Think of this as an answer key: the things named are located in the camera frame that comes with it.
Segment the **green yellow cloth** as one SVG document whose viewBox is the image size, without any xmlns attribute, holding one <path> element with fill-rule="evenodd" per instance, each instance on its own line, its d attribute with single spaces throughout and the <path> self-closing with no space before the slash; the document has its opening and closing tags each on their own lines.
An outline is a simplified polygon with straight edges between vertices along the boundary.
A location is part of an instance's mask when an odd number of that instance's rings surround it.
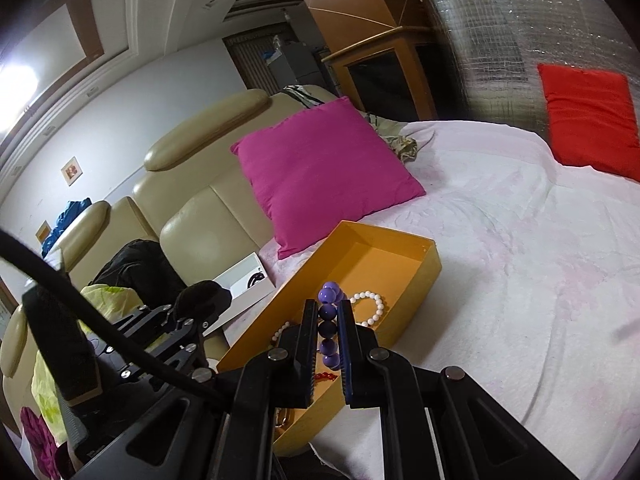
<svg viewBox="0 0 640 480">
<path fill-rule="evenodd" d="M 110 286 L 105 284 L 93 284 L 85 286 L 80 291 L 81 296 L 89 301 L 107 321 L 115 323 L 135 308 L 142 305 L 142 300 L 138 294 L 128 287 Z M 63 341 L 63 334 L 58 330 L 54 334 L 55 355 L 59 356 L 62 365 L 72 367 L 77 365 L 78 354 L 69 344 Z M 67 439 L 66 429 L 63 422 L 62 408 L 56 393 L 58 382 L 56 376 L 48 367 L 49 362 L 37 351 L 34 370 L 32 371 L 32 397 L 38 406 L 40 415 L 46 423 L 54 442 L 62 444 Z"/>
</svg>

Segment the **white flat box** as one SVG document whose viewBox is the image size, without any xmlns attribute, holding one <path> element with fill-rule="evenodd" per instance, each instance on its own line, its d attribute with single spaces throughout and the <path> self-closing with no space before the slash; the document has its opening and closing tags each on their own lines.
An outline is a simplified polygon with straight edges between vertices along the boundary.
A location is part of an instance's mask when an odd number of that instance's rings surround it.
<svg viewBox="0 0 640 480">
<path fill-rule="evenodd" d="M 270 297 L 276 290 L 256 252 L 252 252 L 216 276 L 214 281 L 230 292 L 231 304 L 219 315 L 216 322 L 206 322 L 203 325 L 204 336 L 233 321 L 258 302 Z"/>
</svg>

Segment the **orange cardboard box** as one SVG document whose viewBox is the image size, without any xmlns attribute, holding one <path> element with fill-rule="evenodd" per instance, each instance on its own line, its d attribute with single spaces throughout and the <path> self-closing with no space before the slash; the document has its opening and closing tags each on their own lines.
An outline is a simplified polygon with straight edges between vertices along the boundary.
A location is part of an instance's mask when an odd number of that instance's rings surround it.
<svg viewBox="0 0 640 480">
<path fill-rule="evenodd" d="M 434 240 L 343 221 L 277 291 L 219 362 L 226 372 L 242 367 L 271 344 L 285 322 L 302 319 L 304 303 L 326 282 L 347 297 L 380 295 L 384 309 L 373 325 L 383 347 L 398 341 L 437 280 L 442 263 Z"/>
</svg>

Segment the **black bag on sofa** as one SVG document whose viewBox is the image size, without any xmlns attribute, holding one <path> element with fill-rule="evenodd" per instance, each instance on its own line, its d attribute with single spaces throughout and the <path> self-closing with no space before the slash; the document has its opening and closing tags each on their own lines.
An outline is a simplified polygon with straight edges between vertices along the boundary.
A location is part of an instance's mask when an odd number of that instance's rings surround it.
<svg viewBox="0 0 640 480">
<path fill-rule="evenodd" d="M 132 240 L 104 264 L 90 285 L 107 285 L 132 289 L 150 308 L 174 304 L 186 289 L 155 240 Z"/>
</svg>

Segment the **white bed blanket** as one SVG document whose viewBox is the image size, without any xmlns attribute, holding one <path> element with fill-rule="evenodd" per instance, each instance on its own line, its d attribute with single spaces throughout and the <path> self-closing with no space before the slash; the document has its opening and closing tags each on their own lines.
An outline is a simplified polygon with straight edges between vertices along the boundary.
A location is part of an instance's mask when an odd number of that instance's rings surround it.
<svg viewBox="0 0 640 480">
<path fill-rule="evenodd" d="M 397 341 L 457 365 L 583 479 L 639 440 L 639 187 L 556 162 L 535 133 L 414 122 L 425 195 L 368 217 L 434 240 L 433 288 Z"/>
</svg>

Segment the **beige leather sofa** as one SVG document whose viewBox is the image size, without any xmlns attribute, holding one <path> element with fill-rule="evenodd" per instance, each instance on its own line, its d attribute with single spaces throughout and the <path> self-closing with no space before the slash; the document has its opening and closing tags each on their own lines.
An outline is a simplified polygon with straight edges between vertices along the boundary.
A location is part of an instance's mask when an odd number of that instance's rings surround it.
<svg viewBox="0 0 640 480">
<path fill-rule="evenodd" d="M 272 237 L 231 147 L 303 110 L 284 92 L 232 94 L 170 130 L 145 155 L 143 178 L 113 205 L 96 202 L 58 240 L 70 280 L 88 285 L 122 246 L 157 240 L 186 284 L 214 278 Z"/>
</svg>

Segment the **magenta pillow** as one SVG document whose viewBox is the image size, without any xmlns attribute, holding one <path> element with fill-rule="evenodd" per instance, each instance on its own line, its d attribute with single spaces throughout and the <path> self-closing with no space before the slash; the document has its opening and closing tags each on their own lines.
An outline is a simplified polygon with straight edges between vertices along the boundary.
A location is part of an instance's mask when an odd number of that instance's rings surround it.
<svg viewBox="0 0 640 480">
<path fill-rule="evenodd" d="M 346 98 L 243 136 L 231 153 L 271 221 L 280 260 L 316 244 L 343 220 L 425 195 Z"/>
</svg>

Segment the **olive crumpled cloth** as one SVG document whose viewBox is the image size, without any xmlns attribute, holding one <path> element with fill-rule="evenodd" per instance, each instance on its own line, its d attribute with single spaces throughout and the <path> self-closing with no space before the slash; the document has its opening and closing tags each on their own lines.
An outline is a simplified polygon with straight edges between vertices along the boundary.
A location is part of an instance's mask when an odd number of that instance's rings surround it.
<svg viewBox="0 0 640 480">
<path fill-rule="evenodd" d="M 400 133 L 406 125 L 404 122 L 395 122 L 369 113 L 361 115 L 403 164 L 416 160 L 419 153 L 418 142 L 411 136 Z"/>
</svg>

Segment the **red pillow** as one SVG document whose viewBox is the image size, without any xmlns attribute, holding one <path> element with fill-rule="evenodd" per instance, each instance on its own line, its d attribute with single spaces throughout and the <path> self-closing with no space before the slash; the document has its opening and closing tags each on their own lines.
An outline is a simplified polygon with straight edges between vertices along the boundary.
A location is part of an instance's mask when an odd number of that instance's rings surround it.
<svg viewBox="0 0 640 480">
<path fill-rule="evenodd" d="M 639 128 L 628 79 L 609 70 L 538 64 L 554 158 L 639 180 Z"/>
</svg>

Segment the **wooden cabinet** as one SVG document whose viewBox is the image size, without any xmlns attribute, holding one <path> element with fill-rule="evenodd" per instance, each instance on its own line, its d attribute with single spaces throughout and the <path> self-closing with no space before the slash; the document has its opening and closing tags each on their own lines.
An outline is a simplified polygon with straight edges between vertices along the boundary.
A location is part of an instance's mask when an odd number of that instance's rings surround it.
<svg viewBox="0 0 640 480">
<path fill-rule="evenodd" d="M 427 78 L 435 35 L 420 0 L 304 0 L 341 94 L 364 112 L 413 122 L 439 116 Z"/>
</svg>

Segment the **silver foil insulation panel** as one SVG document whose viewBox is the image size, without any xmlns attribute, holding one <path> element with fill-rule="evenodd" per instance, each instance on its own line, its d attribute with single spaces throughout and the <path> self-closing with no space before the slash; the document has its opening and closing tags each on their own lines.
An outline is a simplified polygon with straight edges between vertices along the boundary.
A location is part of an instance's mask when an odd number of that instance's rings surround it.
<svg viewBox="0 0 640 480">
<path fill-rule="evenodd" d="M 431 0 L 464 114 L 548 138 L 541 64 L 609 70 L 639 97 L 639 50 L 605 0 Z"/>
</svg>

